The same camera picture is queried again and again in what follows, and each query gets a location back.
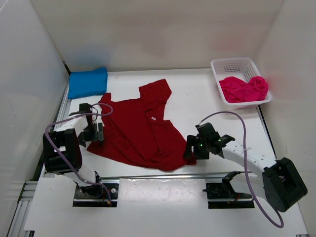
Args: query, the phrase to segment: white panel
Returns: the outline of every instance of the white panel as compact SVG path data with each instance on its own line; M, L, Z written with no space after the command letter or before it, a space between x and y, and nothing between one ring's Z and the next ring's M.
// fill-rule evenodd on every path
M254 209L207 208L205 180L120 180L116 208L72 207L75 184L41 178L25 230L35 237L295 237L306 234L298 205L278 229ZM274 211L260 199L277 221Z
M263 112L277 156L295 162L309 189L300 207L311 236L316 236L315 9L315 0L286 0L256 60L274 95Z
M67 73L28 0L6 1L0 9L0 35L0 236L6 236Z
M253 57L283 0L32 0L71 71Z
M196 135L197 125L203 118L217 111L227 110L218 93L212 69L177 69L134 72L112 72L108 76L108 92L113 101L135 99L140 97L139 86L159 79L166 79L172 91L164 111L164 119L170 120L186 139L188 135ZM71 101L69 113L76 112L80 103L94 104L101 96L90 96ZM238 110L247 127L247 146L254 151L273 157L274 153L265 134L256 108ZM216 115L207 120L221 134L229 134L242 142L243 129L241 122L233 115ZM239 164L219 156L210 155L209 160L198 160L197 165L185 165L172 172L147 169L123 164L111 159L87 152L81 147L83 162L101 177L124 177L137 175L168 174L203 174L217 172L243 171Z

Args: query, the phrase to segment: white table surface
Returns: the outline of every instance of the white table surface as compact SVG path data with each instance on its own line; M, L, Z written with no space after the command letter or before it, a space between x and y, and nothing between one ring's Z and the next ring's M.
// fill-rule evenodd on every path
M186 139L196 135L195 125L207 115L227 110L222 102L212 69L180 69L158 71L112 72L108 75L108 92L112 101L139 98L138 87L166 79L172 94L167 101L164 119L169 119ZM90 96L71 101L69 113L79 110L80 103L97 103L101 96ZM256 108L237 110L247 127L247 146L257 152L274 157ZM231 135L242 142L242 125L233 115L216 115L208 119L220 135ZM197 165L186 165L172 172L163 172L127 165L97 156L81 147L83 162L101 177L126 177L139 175L201 174L243 170L240 165L210 154L210 160L198 160Z
M34 237L295 237L307 234L298 205L274 227L256 208L208 209L203 179L121 179L118 206L72 207L75 184L40 178L24 230ZM279 222L268 203L261 200Z

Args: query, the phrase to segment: cable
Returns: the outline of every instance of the cable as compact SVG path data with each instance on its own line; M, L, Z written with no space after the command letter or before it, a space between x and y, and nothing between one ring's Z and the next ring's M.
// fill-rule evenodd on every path
M75 118L78 118L78 117L81 117L81 116L86 116L86 115L96 115L96 116L108 116L110 115L112 112L113 112L113 108L112 106L108 105L108 104L105 104L105 103L96 103L96 104L93 104L92 106L94 105L105 105L105 106L108 106L111 111L107 114L95 114L95 113L84 113L84 114L79 114L79 115L75 115L71 118L67 118L67 119L64 119L62 121L58 121L58 122L53 122L51 124L49 124L46 128L45 128L45 136L47 138L47 140L49 141L49 143L51 144L51 146L55 149L55 151L58 153L58 155L60 155L60 157L64 160L64 162L68 165L68 167L71 169L71 171L73 173L75 173L75 175L84 183L86 184L90 184L90 185L100 185L104 188L104 190L107 192L108 194L108 202L110 204L110 206L112 206L112 202L111 202L111 195L110 195L110 192L109 190L107 189L107 187L103 184L103 183L93 183L93 182L90 182L90 181L87 181L87 180L84 180L78 173L78 171L76 171L76 169L71 165L71 163L67 160L67 158L64 156L64 154L62 154L62 152L58 149L58 147L55 145L55 143L53 142L53 140L50 138L48 132L50 130L50 128L56 124L60 124L60 123L63 123L63 122L68 122L70 120L73 120Z
M246 125L245 125L245 122L244 120L242 119L242 117L234 112L231 112L231 111L220 111L220 112L216 112L216 113L213 113L207 117L205 117L204 119L201 120L201 122L199 123L199 125L201 125L202 122L204 122L206 119L208 119L209 117L212 117L214 115L217 115L217 114L224 114L224 113L228 113L228 114L232 114L232 115L235 115L237 116L241 123L242 123L242 127L243 127L243 149L244 149L244 169L245 169L245 176L246 176L246 182L247 182L247 185L248 185L248 188L250 190L250 193L253 197L253 200L256 202L256 204L258 205L260 211L262 212L262 214L276 227L278 228L283 228L284 227L284 221L280 215L280 213L275 210L273 208L273 210L276 212L277 216L279 217L280 219L280 224L276 223L274 220L271 219L271 217L266 213L266 211L264 210L264 208L262 207L262 205L260 204L258 198L256 197L255 195L255 192L253 191L252 189L252 186L251 186L251 183L250 183L250 180L249 180L249 174L248 174L248 166L247 166L247 148L246 148Z
M93 107L93 106L91 106L91 107L97 111L97 114L99 113L99 111L98 111L95 107ZM92 121L96 121L97 118L98 118L98 116L96 115L96 116L95 116L95 119L93 119Z

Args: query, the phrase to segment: black bracket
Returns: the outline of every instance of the black bracket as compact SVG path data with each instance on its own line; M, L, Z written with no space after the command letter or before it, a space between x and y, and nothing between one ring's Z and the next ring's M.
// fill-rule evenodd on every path
M308 190L295 165L288 158L276 160L276 164L262 173L268 203L276 210L285 212Z
M230 184L230 181L238 174L240 172L233 171L226 175L221 183L206 183L206 189L203 192L207 193L208 209L254 208L253 201L250 200L252 196L236 193Z

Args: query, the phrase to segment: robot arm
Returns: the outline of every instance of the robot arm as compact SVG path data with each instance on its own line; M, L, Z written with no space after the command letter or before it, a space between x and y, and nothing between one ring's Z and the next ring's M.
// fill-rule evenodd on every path
M85 113L92 113L92 106L88 103L80 104L79 112L72 113L70 116ZM64 123L55 131L49 132L49 136L85 181L89 181L91 183L101 182L101 178L98 173L90 170L82 163L79 145L85 146L85 143L88 141L99 141L102 143L102 123L93 123L92 115L81 116ZM71 178L84 193L88 193L89 195L98 196L102 193L101 186L90 185L81 181L76 174L70 170L68 165L51 146L45 134L43 135L43 151L45 169L47 172Z
M197 136L189 135L184 159L193 154L196 159L209 159L209 153L232 160L244 166L243 145L229 135L220 136L212 124L196 126ZM293 162L287 158L275 160L247 149L247 167L257 177L250 177L252 187L258 197L266 201L276 210L285 212L307 194L307 188ZM249 193L244 174L230 173L226 179L227 190L234 193Z

